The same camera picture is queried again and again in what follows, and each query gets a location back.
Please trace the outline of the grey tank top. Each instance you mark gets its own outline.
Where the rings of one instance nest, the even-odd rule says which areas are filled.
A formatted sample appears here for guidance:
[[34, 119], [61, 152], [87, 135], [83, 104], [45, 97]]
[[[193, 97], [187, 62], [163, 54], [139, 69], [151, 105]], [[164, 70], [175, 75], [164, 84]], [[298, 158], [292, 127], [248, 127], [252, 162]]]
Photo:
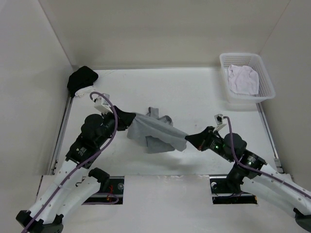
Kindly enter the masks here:
[[127, 130], [127, 138], [145, 148], [148, 154], [184, 151], [188, 134], [175, 128], [168, 115], [159, 116], [159, 109], [148, 108], [148, 113], [137, 113]]

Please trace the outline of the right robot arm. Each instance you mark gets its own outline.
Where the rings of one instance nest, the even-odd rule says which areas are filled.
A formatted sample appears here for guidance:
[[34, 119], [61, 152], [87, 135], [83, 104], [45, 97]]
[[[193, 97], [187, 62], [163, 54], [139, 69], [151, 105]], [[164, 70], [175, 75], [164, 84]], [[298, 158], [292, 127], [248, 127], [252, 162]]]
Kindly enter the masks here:
[[199, 151], [211, 150], [233, 167], [225, 179], [226, 188], [238, 194], [247, 192], [277, 206], [294, 218], [298, 226], [311, 230], [311, 193], [287, 180], [263, 158], [249, 151], [247, 143], [230, 132], [221, 137], [214, 127], [185, 139]]

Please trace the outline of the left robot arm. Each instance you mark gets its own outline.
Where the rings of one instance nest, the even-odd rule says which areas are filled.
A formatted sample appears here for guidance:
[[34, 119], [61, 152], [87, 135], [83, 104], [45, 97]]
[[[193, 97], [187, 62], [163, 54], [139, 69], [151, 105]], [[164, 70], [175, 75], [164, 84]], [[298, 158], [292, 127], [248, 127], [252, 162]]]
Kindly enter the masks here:
[[109, 188], [109, 174], [91, 165], [112, 142], [117, 131], [125, 131], [136, 114], [116, 106], [105, 114], [85, 118], [81, 133], [71, 145], [60, 170], [46, 192], [16, 220], [25, 233], [60, 233], [69, 216], [93, 194]]

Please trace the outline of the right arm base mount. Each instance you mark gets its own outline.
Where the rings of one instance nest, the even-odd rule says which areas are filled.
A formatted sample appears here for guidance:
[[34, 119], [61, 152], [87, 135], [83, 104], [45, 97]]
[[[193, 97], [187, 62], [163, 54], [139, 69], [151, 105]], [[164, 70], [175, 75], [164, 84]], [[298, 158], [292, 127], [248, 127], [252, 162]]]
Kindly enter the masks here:
[[212, 203], [215, 205], [257, 204], [257, 197], [242, 191], [232, 191], [226, 183], [226, 175], [209, 177]]

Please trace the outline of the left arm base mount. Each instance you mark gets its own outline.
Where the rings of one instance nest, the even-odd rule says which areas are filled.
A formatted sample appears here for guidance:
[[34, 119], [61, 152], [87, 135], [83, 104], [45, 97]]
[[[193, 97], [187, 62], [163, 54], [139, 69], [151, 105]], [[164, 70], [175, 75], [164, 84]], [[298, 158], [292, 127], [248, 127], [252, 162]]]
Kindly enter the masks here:
[[123, 204], [124, 183], [124, 177], [110, 177], [101, 183], [99, 191], [90, 196], [84, 204]]

